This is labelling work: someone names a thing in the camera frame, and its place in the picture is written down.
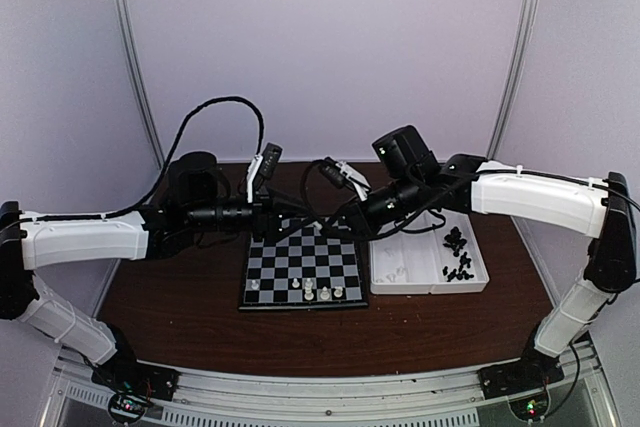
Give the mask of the white queen chess piece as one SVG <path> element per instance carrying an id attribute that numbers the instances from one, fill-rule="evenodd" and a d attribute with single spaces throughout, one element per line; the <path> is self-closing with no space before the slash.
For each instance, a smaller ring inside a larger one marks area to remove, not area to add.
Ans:
<path id="1" fill-rule="evenodd" d="M 304 288 L 303 299 L 307 302 L 313 301 L 315 298 L 315 293 L 313 290 L 313 286 L 306 286 Z"/>

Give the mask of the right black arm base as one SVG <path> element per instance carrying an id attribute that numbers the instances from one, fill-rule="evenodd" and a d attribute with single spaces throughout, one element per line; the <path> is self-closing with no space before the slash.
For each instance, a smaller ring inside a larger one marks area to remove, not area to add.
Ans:
<path id="1" fill-rule="evenodd" d="M 493 364 L 478 371 L 485 399 L 512 396 L 541 389 L 564 379 L 559 356 L 549 356 L 528 344 L 514 361 Z"/>

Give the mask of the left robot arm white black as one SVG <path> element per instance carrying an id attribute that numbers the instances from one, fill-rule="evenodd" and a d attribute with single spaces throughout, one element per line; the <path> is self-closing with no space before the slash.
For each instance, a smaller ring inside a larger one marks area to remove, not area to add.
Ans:
<path id="1" fill-rule="evenodd" d="M 278 162 L 269 145 L 246 174 L 246 192 L 235 196 L 214 155 L 191 152 L 160 177 L 166 189 L 157 204 L 122 213 L 43 215 L 15 201 L 1 207 L 1 317 L 19 320 L 104 366 L 123 391 L 144 380 L 142 366 L 114 326 L 77 310 L 36 278 L 36 269 L 99 259 L 170 258 L 198 234 L 249 232 L 254 239 L 283 236 L 281 220 L 300 215 L 303 204 L 265 186 Z"/>

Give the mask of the black grey chess board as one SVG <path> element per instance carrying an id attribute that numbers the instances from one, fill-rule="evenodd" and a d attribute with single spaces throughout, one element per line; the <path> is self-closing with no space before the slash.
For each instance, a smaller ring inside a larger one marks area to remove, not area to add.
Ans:
<path id="1" fill-rule="evenodd" d="M 280 242 L 249 240 L 244 262 L 238 309 L 312 310 L 366 308 L 369 305 L 360 256 L 360 246 L 350 240 L 328 238 L 312 225 Z M 300 287 L 294 289 L 292 280 Z M 306 278 L 313 279 L 315 298 L 303 299 Z M 252 290 L 252 279 L 260 280 L 260 288 Z M 319 299 L 326 286 L 331 292 L 327 301 Z M 344 288 L 344 296 L 336 298 L 334 289 Z"/>

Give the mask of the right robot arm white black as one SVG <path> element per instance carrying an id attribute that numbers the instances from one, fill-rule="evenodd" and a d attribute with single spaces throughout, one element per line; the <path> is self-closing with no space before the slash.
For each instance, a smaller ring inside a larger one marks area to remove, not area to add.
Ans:
<path id="1" fill-rule="evenodd" d="M 391 179 L 337 211 L 358 241 L 384 237 L 428 209 L 496 214 L 555 225 L 590 238 L 588 262 L 574 285 L 533 330 L 523 359 L 513 366 L 519 387 L 535 387 L 556 359 L 613 298 L 636 281 L 636 226 L 625 177 L 580 179 L 507 166 L 459 153 L 436 159 L 412 125 L 373 145 Z"/>

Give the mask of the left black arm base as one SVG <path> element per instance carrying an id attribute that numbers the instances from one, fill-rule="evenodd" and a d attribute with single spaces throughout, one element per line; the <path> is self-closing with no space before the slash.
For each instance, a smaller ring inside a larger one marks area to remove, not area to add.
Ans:
<path id="1" fill-rule="evenodd" d="M 180 376 L 175 369 L 141 363 L 134 353 L 123 349 L 103 364 L 92 364 L 91 369 L 94 383 L 147 400 L 171 401 Z"/>

